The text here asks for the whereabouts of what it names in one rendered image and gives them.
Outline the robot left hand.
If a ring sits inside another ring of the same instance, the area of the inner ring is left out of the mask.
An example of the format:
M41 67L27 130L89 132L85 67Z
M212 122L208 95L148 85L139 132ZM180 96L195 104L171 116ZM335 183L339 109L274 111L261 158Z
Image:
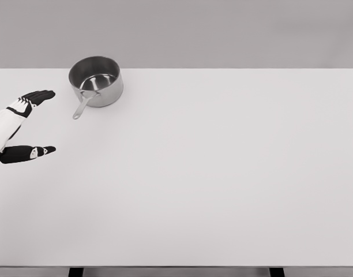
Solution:
M54 146L7 146L7 142L20 130L23 122L33 109L44 101L55 97L52 90L33 91L20 96L13 103L0 110L0 162L3 164L21 163L37 159L56 151Z

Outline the steel saucepan with handle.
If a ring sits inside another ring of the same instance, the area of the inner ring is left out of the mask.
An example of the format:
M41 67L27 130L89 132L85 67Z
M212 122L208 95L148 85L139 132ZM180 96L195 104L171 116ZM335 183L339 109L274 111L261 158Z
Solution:
M79 119L86 107L101 108L115 103L124 88L119 65L103 56L87 57L76 62L68 78L80 101L73 119Z

